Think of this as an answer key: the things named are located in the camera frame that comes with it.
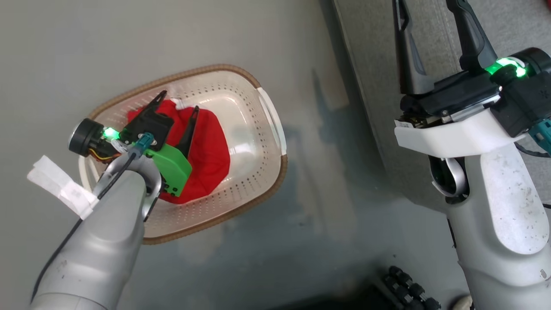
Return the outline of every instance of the gray fabric surface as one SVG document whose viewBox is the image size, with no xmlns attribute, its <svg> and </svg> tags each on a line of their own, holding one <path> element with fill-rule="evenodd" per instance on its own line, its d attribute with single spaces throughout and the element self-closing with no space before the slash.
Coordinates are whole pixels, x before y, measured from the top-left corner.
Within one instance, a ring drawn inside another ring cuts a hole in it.
<svg viewBox="0 0 551 310">
<path fill-rule="evenodd" d="M 499 57 L 535 46 L 551 52 L 551 12 L 543 0 L 471 0 Z M 413 36 L 428 74 L 442 79 L 460 71 L 461 46 L 455 20 L 444 0 L 407 1 Z M 425 155 L 400 148 L 393 120 L 401 115 L 391 0 L 335 0 L 345 42 L 362 91 L 381 157 L 394 185 L 412 202 L 445 207 L 432 187 Z M 524 139 L 529 149 L 537 145 Z M 544 202 L 551 202 L 551 159 L 524 156 Z"/>
</svg>

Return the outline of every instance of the red object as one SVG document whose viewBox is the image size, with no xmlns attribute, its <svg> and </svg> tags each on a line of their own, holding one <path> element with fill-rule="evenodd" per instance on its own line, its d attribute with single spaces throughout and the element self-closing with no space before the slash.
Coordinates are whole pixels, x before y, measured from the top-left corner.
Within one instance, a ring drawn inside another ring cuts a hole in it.
<svg viewBox="0 0 551 310">
<path fill-rule="evenodd" d="M 156 111 L 174 120 L 166 143 L 176 146 L 183 136 L 193 108 L 176 110 L 176 104 L 165 100 Z M 139 111 L 128 112 L 130 122 Z M 184 204 L 190 200 L 209 195 L 224 180 L 230 170 L 230 153 L 228 144 L 214 113 L 201 109 L 195 125 L 190 153 L 187 158 L 193 171 L 183 188 L 180 197 L 161 193 L 161 199 L 173 204 Z"/>
</svg>

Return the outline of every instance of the brown basket rim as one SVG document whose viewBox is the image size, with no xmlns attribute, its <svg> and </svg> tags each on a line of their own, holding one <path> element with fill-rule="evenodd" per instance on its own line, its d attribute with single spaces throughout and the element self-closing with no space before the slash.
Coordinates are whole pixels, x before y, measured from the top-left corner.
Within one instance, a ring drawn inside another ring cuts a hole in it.
<svg viewBox="0 0 551 310">
<path fill-rule="evenodd" d="M 188 77 L 192 77 L 192 76 L 197 76 L 199 74 L 205 74 L 205 73 L 215 72 L 215 71 L 229 71 L 229 72 L 239 74 L 242 77 L 244 77 L 246 80 L 248 80 L 255 88 L 260 87 L 260 83 L 258 82 L 257 79 L 254 78 L 254 76 L 252 76 L 252 74 L 248 73 L 246 70 L 244 70 L 240 67 L 237 67 L 237 66 L 221 64 L 221 65 L 211 65 L 211 66 L 199 67 L 199 68 L 191 69 L 191 70 L 188 70 L 188 71 L 183 71 L 183 72 L 180 72 L 180 73 L 176 73 L 176 74 L 164 77 L 164 78 L 160 78 L 160 79 L 154 80 L 152 82 L 149 82 L 147 84 L 144 84 L 142 86 L 139 86 L 137 88 L 134 88 L 132 90 L 129 90 L 129 91 L 127 91 L 127 92 L 125 92 L 125 93 L 123 93 L 123 94 L 121 94 L 117 97 L 114 97 L 113 99 L 101 104 L 99 107 L 94 109 L 88 115 L 88 117 L 91 118 L 91 119 L 94 119 L 98 115 L 100 115 L 100 113 L 105 111 L 106 109 L 108 109 L 108 108 L 110 108 L 110 107 L 112 107 L 112 106 L 114 106 L 114 105 L 116 105 L 116 104 L 118 104 L 118 103 L 120 103 L 120 102 L 122 102 L 126 99 L 129 99 L 129 98 L 131 98 L 135 95 L 146 92 L 150 89 L 156 88 L 156 87 L 161 86 L 163 84 L 167 84 L 167 83 L 179 80 L 179 79 L 188 78 Z M 273 194 L 276 193 L 276 191 L 279 189 L 279 187 L 283 183 L 283 179 L 285 178 L 285 174 L 287 173 L 287 164 L 288 164 L 287 155 L 281 156 L 281 166 L 280 166 L 280 169 L 279 169 L 278 177 L 277 177 L 276 181 L 274 182 L 274 184 L 264 194 L 254 198 L 253 200 L 247 202 L 246 204 L 244 204 L 242 206 L 239 206 L 239 207 L 237 207 L 237 208 L 235 208 L 231 211 L 228 211 L 228 212 L 226 212 L 222 215 L 219 215 L 217 217 L 211 218 L 210 220 L 205 221 L 205 222 L 203 222 L 199 225 L 195 225 L 195 226 L 192 226 L 192 227 L 189 227 L 189 228 L 185 228 L 185 229 L 182 229 L 182 230 L 179 230 L 179 231 L 176 231 L 176 232 L 172 232 L 172 233 L 169 233 L 169 234 L 166 234 L 166 235 L 163 235 L 163 236 L 151 237 L 151 238 L 144 237 L 143 238 L 143 244 L 154 245 L 154 244 L 160 244 L 160 243 L 165 243 L 165 242 L 168 242 L 168 241 L 176 240 L 176 239 L 188 236 L 190 234 L 202 231 L 204 229 L 210 228 L 214 225 L 220 224 L 224 221 L 227 221 L 227 220 L 229 220 L 229 219 L 231 219 L 231 218 L 233 218 L 237 215 L 240 215 L 240 214 L 252 209 L 253 207 L 259 205 L 260 203 L 268 200 L 268 198 L 270 198 Z"/>
</svg>

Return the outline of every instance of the green light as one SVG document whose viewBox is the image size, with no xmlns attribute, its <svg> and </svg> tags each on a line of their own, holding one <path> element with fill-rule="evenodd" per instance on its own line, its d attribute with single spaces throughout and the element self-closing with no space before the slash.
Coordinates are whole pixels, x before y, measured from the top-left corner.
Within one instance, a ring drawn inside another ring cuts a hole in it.
<svg viewBox="0 0 551 310">
<path fill-rule="evenodd" d="M 510 59 L 510 58 L 501 58 L 498 59 L 496 62 L 494 62 L 491 66 L 486 68 L 486 71 L 488 71 L 490 74 L 494 74 L 497 70 L 507 66 L 507 65 L 513 65 L 517 67 L 516 73 L 517 77 L 523 77 L 526 75 L 526 69 L 524 69 L 519 63 L 516 61 Z"/>
<path fill-rule="evenodd" d="M 118 140 L 119 138 L 118 131 L 114 130 L 111 127 L 107 127 L 104 130 L 104 137 L 106 137 L 109 140 L 113 140 L 113 139 Z"/>
</svg>

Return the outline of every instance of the white plastic basket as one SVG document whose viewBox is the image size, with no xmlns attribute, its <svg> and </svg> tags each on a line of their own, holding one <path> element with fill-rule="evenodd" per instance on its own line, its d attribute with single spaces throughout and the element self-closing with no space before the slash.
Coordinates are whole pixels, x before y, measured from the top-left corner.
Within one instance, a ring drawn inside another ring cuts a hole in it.
<svg viewBox="0 0 551 310">
<path fill-rule="evenodd" d="M 252 75 L 235 66 L 202 67 L 159 79 L 108 101 L 89 117 L 120 131 L 128 111 L 148 104 L 163 89 L 178 109 L 199 105 L 216 114 L 230 169 L 209 196 L 182 205 L 159 200 L 145 223 L 144 244 L 195 233 L 258 205 L 277 191 L 287 171 L 287 144 L 272 101 Z M 79 159 L 87 189 L 104 169 L 90 157 Z"/>
</svg>

